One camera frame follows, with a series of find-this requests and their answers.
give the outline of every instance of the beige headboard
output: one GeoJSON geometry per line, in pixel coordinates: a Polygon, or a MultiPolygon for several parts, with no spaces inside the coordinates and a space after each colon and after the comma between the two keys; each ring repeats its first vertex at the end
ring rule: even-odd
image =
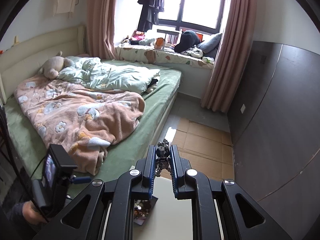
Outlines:
{"type": "Polygon", "coordinates": [[[23,41],[0,56],[0,92],[2,103],[7,102],[17,86],[34,76],[43,63],[60,50],[62,56],[84,53],[85,26],[76,26],[45,33],[23,41]]]}

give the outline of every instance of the pink blanket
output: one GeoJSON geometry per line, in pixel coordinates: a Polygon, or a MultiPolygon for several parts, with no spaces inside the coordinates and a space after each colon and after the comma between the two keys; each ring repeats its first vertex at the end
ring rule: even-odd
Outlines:
{"type": "Polygon", "coordinates": [[[94,92],[39,75],[23,81],[14,95],[46,147],[61,144],[78,171],[93,175],[107,156],[106,148],[135,130],[145,107],[134,92],[94,92]]]}

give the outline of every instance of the dark gray wall panel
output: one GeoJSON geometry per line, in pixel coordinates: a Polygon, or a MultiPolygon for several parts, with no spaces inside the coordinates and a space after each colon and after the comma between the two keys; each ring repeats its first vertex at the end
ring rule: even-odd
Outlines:
{"type": "Polygon", "coordinates": [[[253,42],[241,83],[228,111],[233,144],[238,141],[261,103],[276,68],[280,50],[281,44],[253,42]],[[240,111],[242,104],[246,107],[243,114],[240,111]]]}
{"type": "Polygon", "coordinates": [[[279,188],[320,147],[320,55],[283,45],[270,87],[234,146],[238,184],[255,200],[279,188]]]}
{"type": "Polygon", "coordinates": [[[313,159],[302,174],[259,202],[293,240],[301,240],[320,213],[318,178],[320,155],[313,159]]]}

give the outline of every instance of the display screen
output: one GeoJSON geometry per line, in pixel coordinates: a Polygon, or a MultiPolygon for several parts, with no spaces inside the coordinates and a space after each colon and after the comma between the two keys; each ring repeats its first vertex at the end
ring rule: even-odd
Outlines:
{"type": "Polygon", "coordinates": [[[50,154],[48,154],[47,160],[45,162],[45,176],[47,177],[47,181],[49,183],[50,188],[52,188],[54,176],[56,173],[56,165],[50,154]]]}

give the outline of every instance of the hand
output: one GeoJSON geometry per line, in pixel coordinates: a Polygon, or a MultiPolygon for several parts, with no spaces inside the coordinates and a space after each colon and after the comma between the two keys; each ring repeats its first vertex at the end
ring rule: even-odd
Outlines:
{"type": "Polygon", "coordinates": [[[40,222],[46,223],[44,217],[40,215],[32,201],[23,204],[22,214],[24,219],[32,225],[38,225],[40,222]]]}

